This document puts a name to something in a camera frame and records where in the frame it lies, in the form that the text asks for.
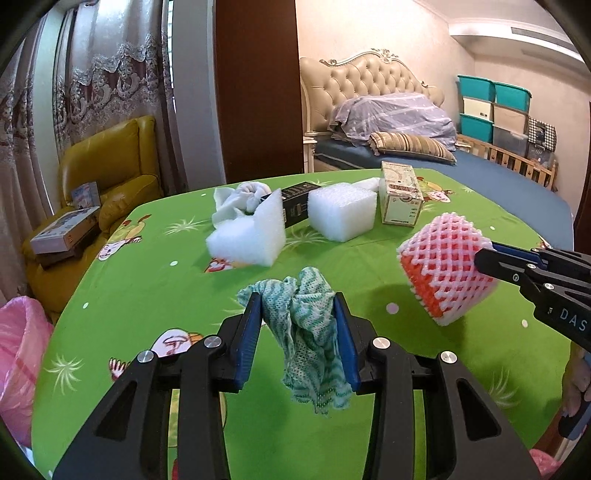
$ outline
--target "brown wooden door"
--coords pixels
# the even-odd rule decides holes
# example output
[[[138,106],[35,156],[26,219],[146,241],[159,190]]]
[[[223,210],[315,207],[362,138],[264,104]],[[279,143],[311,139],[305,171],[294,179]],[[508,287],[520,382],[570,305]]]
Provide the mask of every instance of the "brown wooden door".
[[[303,172],[294,0],[217,0],[217,115],[228,183]]]
[[[579,210],[574,219],[574,249],[582,254],[591,255],[591,145],[589,147],[589,160],[587,161],[587,175]]]

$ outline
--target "mesh cleaning cloth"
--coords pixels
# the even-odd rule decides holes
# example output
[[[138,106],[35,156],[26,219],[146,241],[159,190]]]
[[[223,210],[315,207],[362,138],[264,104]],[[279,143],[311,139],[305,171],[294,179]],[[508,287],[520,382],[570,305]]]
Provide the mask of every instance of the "mesh cleaning cloth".
[[[304,268],[298,279],[261,280],[238,292],[246,306],[252,292],[262,297],[265,322],[283,349],[284,385],[292,399],[311,402],[314,412],[349,406],[351,387],[345,380],[337,349],[334,291],[318,269]]]
[[[444,213],[398,248],[411,290],[439,325],[449,325],[493,292],[474,256],[492,242],[464,217]]]

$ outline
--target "pillow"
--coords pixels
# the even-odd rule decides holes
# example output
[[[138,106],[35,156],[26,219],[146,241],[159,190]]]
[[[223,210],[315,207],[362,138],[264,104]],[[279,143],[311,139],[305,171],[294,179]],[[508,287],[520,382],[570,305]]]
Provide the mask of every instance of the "pillow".
[[[375,132],[369,136],[369,146],[375,155],[388,153],[400,157],[431,160],[449,165],[456,164],[456,157],[441,143],[432,138],[419,135]]]

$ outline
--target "white dot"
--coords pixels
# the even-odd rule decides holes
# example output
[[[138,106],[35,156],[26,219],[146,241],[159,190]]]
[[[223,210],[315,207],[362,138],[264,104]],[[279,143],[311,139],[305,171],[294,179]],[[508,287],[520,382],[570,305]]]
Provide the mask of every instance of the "white dot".
[[[386,312],[388,312],[390,315],[396,315],[398,313],[398,305],[395,304],[394,302],[392,303],[388,303],[386,305]]]

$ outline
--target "person's hand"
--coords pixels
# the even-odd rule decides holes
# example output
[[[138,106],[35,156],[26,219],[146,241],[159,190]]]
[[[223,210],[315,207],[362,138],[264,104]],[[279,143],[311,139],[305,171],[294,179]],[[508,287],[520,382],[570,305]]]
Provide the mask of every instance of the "person's hand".
[[[574,417],[584,400],[591,401],[591,367],[584,360],[586,351],[579,345],[570,344],[570,358],[562,377],[562,408],[569,417]]]

